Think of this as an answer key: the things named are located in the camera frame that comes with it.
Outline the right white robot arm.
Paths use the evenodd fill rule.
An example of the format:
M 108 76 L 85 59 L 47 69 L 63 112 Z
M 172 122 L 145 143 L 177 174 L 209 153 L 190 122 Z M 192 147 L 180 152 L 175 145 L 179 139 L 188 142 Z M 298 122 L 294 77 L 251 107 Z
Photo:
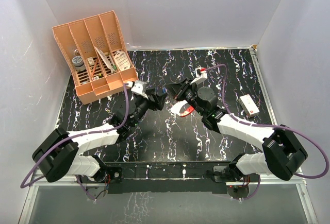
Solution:
M 253 122 L 233 118 L 220 107 L 210 87 L 198 87 L 187 78 L 167 84 L 166 89 L 176 101 L 185 100 L 198 112 L 207 129 L 236 137 L 261 150 L 255 154 L 239 154 L 226 168 L 213 172 L 213 176 L 242 181 L 250 174 L 273 174 L 288 181 L 308 158 L 306 150 L 287 127 L 257 127 Z

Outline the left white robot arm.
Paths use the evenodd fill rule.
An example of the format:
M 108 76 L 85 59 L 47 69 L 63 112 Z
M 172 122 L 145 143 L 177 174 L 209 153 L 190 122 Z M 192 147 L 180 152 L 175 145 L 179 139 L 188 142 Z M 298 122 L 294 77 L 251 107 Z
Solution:
M 98 156 L 84 153 L 125 141 L 148 110 L 163 109 L 167 93 L 147 89 L 145 94 L 134 93 L 132 97 L 100 127 L 70 132 L 56 128 L 32 154 L 47 182 L 56 182 L 67 175 L 86 176 L 94 182 L 104 181 L 107 166 Z

